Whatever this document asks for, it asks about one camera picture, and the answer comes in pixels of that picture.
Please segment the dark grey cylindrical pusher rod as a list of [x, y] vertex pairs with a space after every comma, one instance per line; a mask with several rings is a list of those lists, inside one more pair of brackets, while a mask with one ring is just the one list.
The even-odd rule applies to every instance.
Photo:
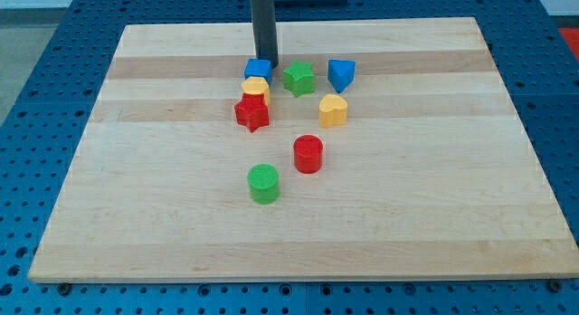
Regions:
[[250, 0], [250, 8], [256, 57], [276, 68], [279, 56], [274, 0]]

